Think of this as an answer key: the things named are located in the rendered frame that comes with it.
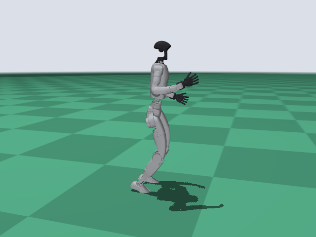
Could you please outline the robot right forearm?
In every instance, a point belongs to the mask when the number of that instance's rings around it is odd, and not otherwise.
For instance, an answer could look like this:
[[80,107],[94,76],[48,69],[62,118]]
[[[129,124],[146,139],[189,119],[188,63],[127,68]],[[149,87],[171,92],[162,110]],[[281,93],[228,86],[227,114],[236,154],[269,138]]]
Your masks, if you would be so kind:
[[167,86],[167,87],[155,87],[153,89],[153,92],[155,94],[162,94],[162,95],[167,95],[167,94],[170,94],[172,92],[177,92],[178,90],[182,89],[183,88],[183,85],[182,83],[180,84],[177,84],[177,85],[172,85],[172,86]]

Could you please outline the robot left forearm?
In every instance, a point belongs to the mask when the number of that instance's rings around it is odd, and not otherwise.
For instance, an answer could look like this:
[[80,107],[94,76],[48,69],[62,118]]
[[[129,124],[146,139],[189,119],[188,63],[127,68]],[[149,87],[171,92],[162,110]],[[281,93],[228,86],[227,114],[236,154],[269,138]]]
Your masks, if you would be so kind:
[[170,98],[173,98],[173,96],[174,96],[174,93],[170,93],[166,95],[166,97],[170,97]]

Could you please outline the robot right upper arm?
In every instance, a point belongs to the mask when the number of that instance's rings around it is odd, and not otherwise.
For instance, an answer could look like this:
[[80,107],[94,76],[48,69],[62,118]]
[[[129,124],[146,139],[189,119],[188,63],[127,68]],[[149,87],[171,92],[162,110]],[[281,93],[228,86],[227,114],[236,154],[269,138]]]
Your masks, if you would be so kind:
[[152,80],[152,86],[151,86],[151,93],[155,97],[160,96],[160,94],[155,94],[153,92],[153,89],[155,87],[158,87],[158,85],[160,84],[160,80],[161,80],[161,75],[162,74],[163,74],[163,66],[162,65],[155,65],[153,67],[153,80]]

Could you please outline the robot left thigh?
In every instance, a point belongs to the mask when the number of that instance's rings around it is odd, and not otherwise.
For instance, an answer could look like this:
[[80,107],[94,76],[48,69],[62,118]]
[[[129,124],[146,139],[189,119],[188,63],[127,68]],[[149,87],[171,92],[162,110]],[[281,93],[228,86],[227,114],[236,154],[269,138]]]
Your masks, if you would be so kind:
[[166,152],[169,148],[169,143],[170,143],[170,130],[169,130],[169,124],[168,124],[168,121],[163,113],[163,111],[161,111],[161,115],[160,115],[160,120],[163,124],[163,127],[164,127],[164,130],[165,130],[165,133],[166,133],[166,141],[167,141],[167,145],[166,145]]

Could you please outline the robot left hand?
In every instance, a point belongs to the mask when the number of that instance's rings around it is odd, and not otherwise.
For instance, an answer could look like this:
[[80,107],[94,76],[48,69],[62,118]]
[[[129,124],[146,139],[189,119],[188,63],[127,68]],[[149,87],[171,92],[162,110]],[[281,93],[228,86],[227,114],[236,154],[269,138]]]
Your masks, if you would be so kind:
[[[173,93],[173,92],[172,92]],[[170,99],[173,99],[173,100],[175,100],[176,99],[176,101],[178,101],[179,103],[182,103],[182,104],[184,104],[185,105],[185,103],[187,103],[187,101],[184,101],[184,100],[188,100],[188,99],[185,99],[185,98],[188,98],[188,96],[183,96],[183,94],[186,94],[186,93],[181,93],[181,94],[176,94],[176,93],[174,93],[174,96],[173,96],[173,98],[170,98]],[[185,97],[185,98],[184,98]],[[183,102],[185,102],[185,103],[183,103]]]

